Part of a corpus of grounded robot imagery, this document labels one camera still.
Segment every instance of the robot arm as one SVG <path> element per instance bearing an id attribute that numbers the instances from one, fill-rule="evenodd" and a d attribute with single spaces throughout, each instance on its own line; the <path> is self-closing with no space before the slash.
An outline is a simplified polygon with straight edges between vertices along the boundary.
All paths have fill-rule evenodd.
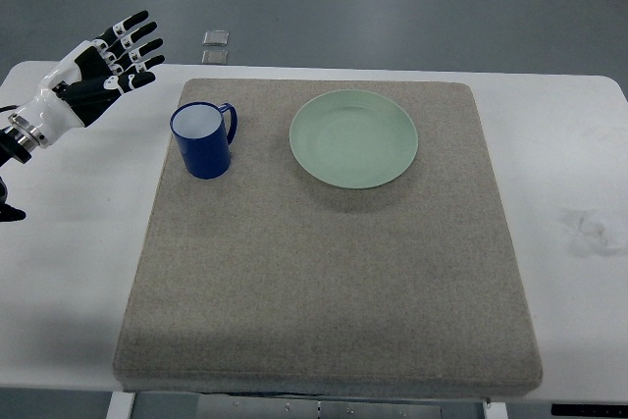
<path id="1" fill-rule="evenodd" d="M 136 44 L 157 25 L 151 22 L 131 31 L 147 18 L 148 12 L 139 12 L 83 41 L 41 80 L 35 96 L 16 107 L 9 126 L 0 131 L 0 167 L 11 158 L 25 163 L 36 147 L 54 144 L 72 128 L 88 127 L 121 95 L 155 80 L 148 70 L 163 63 L 164 57 L 147 55 L 163 41 Z M 0 221 L 14 221 L 3 219 L 12 213 L 6 194 L 0 181 Z"/>

